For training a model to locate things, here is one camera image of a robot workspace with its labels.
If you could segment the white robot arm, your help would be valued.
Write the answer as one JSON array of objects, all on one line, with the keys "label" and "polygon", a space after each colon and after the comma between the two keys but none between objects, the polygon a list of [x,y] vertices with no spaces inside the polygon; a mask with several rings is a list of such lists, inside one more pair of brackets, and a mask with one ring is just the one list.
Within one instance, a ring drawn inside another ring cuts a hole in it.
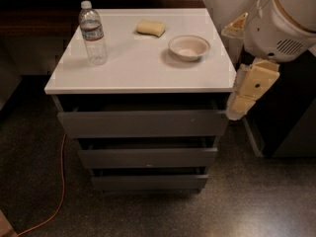
[{"label": "white robot arm", "polygon": [[243,117],[273,86],[279,66],[316,44],[316,0],[257,0],[221,32],[240,39],[254,61],[238,69],[226,116]]}]

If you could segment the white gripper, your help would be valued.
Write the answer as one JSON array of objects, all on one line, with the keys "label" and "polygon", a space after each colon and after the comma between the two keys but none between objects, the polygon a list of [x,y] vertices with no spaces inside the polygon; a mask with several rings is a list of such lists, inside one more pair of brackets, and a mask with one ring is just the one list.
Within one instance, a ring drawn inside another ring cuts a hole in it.
[{"label": "white gripper", "polygon": [[316,44],[316,0],[258,0],[249,15],[237,17],[221,34],[243,38],[245,50],[262,58],[241,64],[237,71],[226,116],[238,120],[277,81],[277,62],[292,61]]}]

